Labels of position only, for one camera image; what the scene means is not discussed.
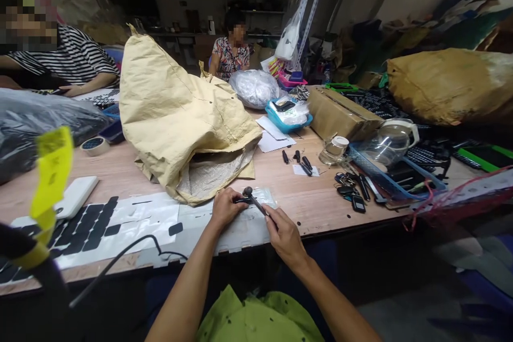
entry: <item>floral shirt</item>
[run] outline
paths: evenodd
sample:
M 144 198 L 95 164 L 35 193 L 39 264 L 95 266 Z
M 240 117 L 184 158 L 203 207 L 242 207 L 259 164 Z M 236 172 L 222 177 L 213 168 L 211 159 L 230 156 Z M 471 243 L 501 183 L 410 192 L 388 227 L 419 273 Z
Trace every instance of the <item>floral shirt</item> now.
M 232 73 L 250 64 L 250 48 L 245 45 L 233 50 L 227 37 L 220 37 L 215 41 L 212 50 L 212 54 L 214 53 L 221 58 L 216 76 L 226 82 L 230 80 Z

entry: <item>black cable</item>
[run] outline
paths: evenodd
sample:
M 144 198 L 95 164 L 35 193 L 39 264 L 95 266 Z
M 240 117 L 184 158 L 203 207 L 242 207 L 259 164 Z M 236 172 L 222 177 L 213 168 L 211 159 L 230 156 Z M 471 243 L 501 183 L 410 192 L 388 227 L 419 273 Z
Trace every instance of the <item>black cable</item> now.
M 160 255 L 163 255 L 163 254 L 173 254 L 173 255 L 178 255 L 179 257 L 182 257 L 183 259 L 187 260 L 188 258 L 183 255 L 183 254 L 180 254 L 180 253 L 177 253 L 177 252 L 174 252 L 174 251 L 162 251 L 162 249 L 160 248 L 160 245 L 159 245 L 159 242 L 157 241 L 157 238 L 155 238 L 154 235 L 145 235 L 141 238 L 139 238 L 138 240 L 132 242 L 131 244 L 129 244 L 127 247 L 125 247 L 123 249 L 123 251 L 121 251 L 118 255 L 116 255 L 116 257 L 111 260 L 109 262 L 109 264 L 102 270 L 102 272 L 89 284 L 89 286 L 87 286 L 75 299 L 73 299 L 71 301 L 71 303 L 69 304 L 69 308 L 74 308 L 82 299 L 84 299 L 87 294 L 89 294 L 97 285 L 98 283 L 100 282 L 100 280 L 107 274 L 107 272 L 111 269 L 111 267 L 128 251 L 130 250 L 132 247 L 134 247 L 137 243 L 141 242 L 142 240 L 145 240 L 145 239 L 148 239 L 148 238 L 152 238 L 153 241 L 155 242 L 155 247 L 157 248 L 157 251 L 159 252 L 159 256 Z

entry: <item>striped shirt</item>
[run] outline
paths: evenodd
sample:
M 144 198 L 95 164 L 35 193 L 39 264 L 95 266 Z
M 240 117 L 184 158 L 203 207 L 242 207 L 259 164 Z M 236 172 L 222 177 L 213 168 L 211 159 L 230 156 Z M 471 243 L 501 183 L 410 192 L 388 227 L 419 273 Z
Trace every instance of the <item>striped shirt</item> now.
M 70 26 L 57 24 L 57 51 L 16 51 L 8 56 L 36 75 L 50 72 L 73 86 L 81 86 L 101 72 L 117 75 L 109 87 L 119 86 L 120 73 L 114 60 L 88 35 Z

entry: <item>white plastic bag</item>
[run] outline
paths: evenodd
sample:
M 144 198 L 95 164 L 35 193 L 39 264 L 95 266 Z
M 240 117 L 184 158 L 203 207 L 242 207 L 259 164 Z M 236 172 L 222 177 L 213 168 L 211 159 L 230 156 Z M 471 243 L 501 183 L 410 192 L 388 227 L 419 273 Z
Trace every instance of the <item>white plastic bag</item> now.
M 279 97 L 276 79 L 259 69 L 237 71 L 229 82 L 246 107 L 263 110 L 269 100 Z
M 276 47 L 276 51 L 274 53 L 277 58 L 286 61 L 293 59 L 294 52 L 297 52 L 300 24 L 301 20 L 298 9 L 287 23 L 283 30 L 282 37 L 279 39 L 278 47 Z

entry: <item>clear plastic bag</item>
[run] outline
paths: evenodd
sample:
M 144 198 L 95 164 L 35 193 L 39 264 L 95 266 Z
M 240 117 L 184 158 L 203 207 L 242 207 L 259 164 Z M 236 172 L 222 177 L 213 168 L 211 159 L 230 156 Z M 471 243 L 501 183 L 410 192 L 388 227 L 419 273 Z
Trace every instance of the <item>clear plastic bag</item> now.
M 108 118 L 92 103 L 0 89 L 0 184 L 34 167 L 35 138 L 39 135 L 68 126 L 75 145 L 79 145 L 108 123 Z
M 279 97 L 276 79 L 259 69 L 237 71 L 230 78 L 230 85 L 246 107 L 263 110 L 267 102 Z
M 277 100 L 276 104 L 279 106 L 283 103 L 286 103 L 287 101 L 292 101 L 292 98 L 288 95 L 283 96 L 282 98 Z M 304 100 L 296 102 L 296 105 L 294 107 L 285 112 L 279 112 L 272 103 L 270 104 L 270 106 L 276 112 L 279 119 L 288 126 L 301 125 L 306 123 L 306 121 L 308 120 L 308 114 L 310 113 L 308 109 L 308 103 Z

